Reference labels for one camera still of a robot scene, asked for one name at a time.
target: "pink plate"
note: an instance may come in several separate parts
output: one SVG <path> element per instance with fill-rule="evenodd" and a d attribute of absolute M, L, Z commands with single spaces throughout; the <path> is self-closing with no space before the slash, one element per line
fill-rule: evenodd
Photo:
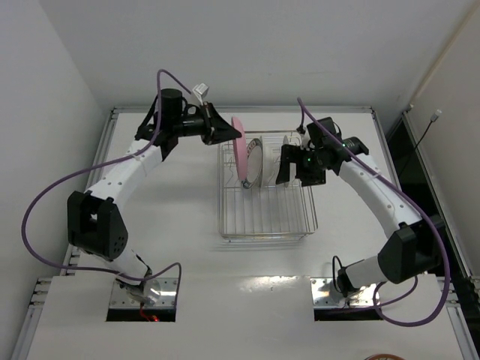
<path fill-rule="evenodd" d="M 232 116 L 232 126 L 241 133 L 241 137 L 233 140 L 233 154 L 235 155 L 238 180 L 243 182 L 247 178 L 247 140 L 239 118 Z"/>

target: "wire dish rack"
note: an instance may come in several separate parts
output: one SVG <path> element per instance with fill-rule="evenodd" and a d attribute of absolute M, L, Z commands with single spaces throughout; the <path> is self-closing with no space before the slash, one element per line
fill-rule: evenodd
<path fill-rule="evenodd" d="M 274 158 L 274 172 L 266 186 L 260 181 L 244 189 L 236 172 L 233 143 L 218 146 L 218 231 L 228 243 L 298 241 L 317 230 L 311 187 L 295 179 L 288 187 L 275 185 L 284 137 L 299 145 L 292 131 L 245 132 L 247 144 L 262 137 Z"/>

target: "gray wall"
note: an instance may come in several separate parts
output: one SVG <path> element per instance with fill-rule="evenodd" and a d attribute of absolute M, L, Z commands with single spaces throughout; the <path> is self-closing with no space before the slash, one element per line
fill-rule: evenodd
<path fill-rule="evenodd" d="M 29 255 L 23 212 L 60 176 L 92 162 L 104 115 L 37 0 L 0 1 L 0 359 L 9 359 L 41 275 L 56 271 Z M 31 217 L 34 248 L 61 262 L 65 204 L 86 179 L 47 195 Z"/>
<path fill-rule="evenodd" d="M 418 139 L 431 114 L 442 116 L 419 148 L 453 218 L 470 268 L 480 275 L 480 8 L 466 23 L 409 113 Z"/>
<path fill-rule="evenodd" d="M 373 105 L 388 128 L 473 0 L 40 0 L 107 107 L 158 68 L 216 104 Z"/>

